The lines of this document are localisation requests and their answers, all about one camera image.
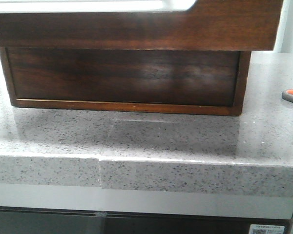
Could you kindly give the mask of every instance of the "granite countertop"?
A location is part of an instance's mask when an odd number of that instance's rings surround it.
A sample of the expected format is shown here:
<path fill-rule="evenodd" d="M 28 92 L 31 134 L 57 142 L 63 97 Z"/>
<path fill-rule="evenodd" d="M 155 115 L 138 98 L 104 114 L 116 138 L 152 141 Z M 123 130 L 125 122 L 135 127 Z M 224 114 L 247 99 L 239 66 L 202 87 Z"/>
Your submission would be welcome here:
<path fill-rule="evenodd" d="M 293 54 L 253 54 L 240 117 L 12 107 L 0 183 L 293 197 Z"/>

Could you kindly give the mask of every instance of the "wooden box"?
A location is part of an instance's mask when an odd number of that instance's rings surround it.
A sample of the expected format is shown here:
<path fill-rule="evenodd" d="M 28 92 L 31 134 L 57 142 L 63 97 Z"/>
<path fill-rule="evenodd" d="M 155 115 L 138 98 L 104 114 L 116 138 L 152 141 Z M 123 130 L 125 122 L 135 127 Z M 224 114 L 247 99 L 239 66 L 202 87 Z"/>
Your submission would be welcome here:
<path fill-rule="evenodd" d="M 0 14 L 18 107 L 241 114 L 252 50 L 282 0 L 198 0 L 185 12 Z"/>

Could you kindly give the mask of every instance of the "dark wood panel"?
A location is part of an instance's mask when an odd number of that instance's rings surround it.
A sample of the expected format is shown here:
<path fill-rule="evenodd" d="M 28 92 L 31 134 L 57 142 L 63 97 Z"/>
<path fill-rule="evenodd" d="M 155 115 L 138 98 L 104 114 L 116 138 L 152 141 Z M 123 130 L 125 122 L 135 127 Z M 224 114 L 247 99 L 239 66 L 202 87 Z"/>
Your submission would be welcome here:
<path fill-rule="evenodd" d="M 231 115 L 238 116 L 242 113 L 244 94 L 249 74 L 251 52 L 241 52 L 239 60 L 239 68 L 237 74 L 236 88 L 234 92 L 234 110 L 231 110 Z"/>
<path fill-rule="evenodd" d="M 270 50 L 282 0 L 198 0 L 179 13 L 0 14 L 0 46 Z"/>
<path fill-rule="evenodd" d="M 17 98 L 232 106 L 239 52 L 8 48 Z"/>

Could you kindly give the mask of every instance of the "sticker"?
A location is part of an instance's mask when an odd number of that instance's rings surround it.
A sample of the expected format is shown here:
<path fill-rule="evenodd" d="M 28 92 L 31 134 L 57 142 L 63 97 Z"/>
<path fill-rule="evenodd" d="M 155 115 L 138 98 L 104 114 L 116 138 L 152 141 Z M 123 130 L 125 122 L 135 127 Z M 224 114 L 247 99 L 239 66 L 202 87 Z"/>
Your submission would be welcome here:
<path fill-rule="evenodd" d="M 249 234 L 283 234 L 284 226 L 252 224 Z"/>

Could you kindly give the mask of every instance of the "qr code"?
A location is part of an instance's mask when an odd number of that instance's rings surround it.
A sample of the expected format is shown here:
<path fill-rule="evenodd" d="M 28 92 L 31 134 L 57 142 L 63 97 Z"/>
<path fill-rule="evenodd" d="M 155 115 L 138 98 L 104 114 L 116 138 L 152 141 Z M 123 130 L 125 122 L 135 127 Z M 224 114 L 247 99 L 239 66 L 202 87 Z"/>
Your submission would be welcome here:
<path fill-rule="evenodd" d="M 264 229 L 254 229 L 252 234 L 266 234 L 266 230 L 264 230 Z"/>

